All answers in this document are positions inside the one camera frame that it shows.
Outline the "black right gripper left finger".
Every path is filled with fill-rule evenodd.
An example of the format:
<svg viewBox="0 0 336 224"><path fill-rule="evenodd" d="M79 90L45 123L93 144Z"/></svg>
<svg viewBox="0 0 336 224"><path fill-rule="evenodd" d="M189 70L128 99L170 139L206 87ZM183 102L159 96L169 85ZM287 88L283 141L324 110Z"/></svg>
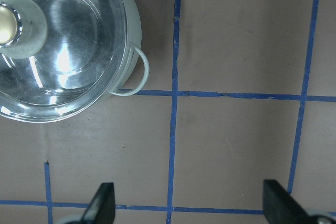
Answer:
<svg viewBox="0 0 336 224"><path fill-rule="evenodd" d="M114 183L102 183L82 215L81 223L113 224L115 203Z"/></svg>

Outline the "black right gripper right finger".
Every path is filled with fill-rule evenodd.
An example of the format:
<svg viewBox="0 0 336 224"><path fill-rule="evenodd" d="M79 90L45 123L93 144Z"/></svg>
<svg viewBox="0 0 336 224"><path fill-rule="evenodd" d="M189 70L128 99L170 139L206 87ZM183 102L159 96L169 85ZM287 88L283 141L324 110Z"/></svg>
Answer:
<svg viewBox="0 0 336 224"><path fill-rule="evenodd" d="M307 212L275 179L263 181L263 213L268 223L311 223Z"/></svg>

